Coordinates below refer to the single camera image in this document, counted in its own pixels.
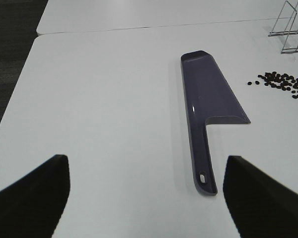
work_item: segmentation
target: white table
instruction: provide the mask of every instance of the white table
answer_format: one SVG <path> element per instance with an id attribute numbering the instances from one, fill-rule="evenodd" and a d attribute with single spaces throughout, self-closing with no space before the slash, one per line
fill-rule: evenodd
<path id="1" fill-rule="evenodd" d="M 0 190 L 64 153 L 71 192 L 55 238 L 239 237 L 222 192 L 229 155 L 298 193 L 298 99 L 246 84 L 298 77 L 298 54 L 267 37 L 273 22 L 37 38 L 0 124 Z M 180 57 L 196 50 L 213 55 L 252 122 L 208 126 L 215 197 L 193 183 Z"/>
<path id="2" fill-rule="evenodd" d="M 49 0 L 37 32 L 41 35 L 269 19 L 277 18 L 283 3 L 284 0 Z"/>

